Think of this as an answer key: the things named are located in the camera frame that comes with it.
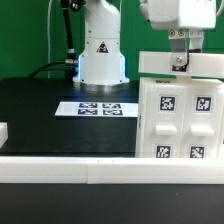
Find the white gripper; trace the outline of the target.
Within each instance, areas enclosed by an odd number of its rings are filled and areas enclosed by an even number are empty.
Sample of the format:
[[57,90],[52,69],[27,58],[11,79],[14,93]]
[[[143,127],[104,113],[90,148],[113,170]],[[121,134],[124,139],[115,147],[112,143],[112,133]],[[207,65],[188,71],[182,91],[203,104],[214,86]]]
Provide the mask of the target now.
[[[139,0],[144,18],[155,30],[169,30],[171,69],[185,72],[189,63],[187,34],[184,29],[213,29],[216,0]],[[201,53],[203,30],[189,31],[189,51]]]

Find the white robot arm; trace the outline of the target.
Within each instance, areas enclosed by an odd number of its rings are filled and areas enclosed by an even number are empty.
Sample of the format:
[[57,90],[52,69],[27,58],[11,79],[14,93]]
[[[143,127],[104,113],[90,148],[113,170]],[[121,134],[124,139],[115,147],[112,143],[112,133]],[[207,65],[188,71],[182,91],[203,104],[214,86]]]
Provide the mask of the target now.
[[[60,0],[68,59],[76,85],[109,88],[125,85],[125,57],[120,51],[121,12],[107,0]],[[69,12],[85,10],[85,48],[77,55]],[[216,0],[140,0],[140,10],[155,30],[167,30],[172,43],[168,72],[185,72],[190,49],[186,43],[215,27],[222,6]]]

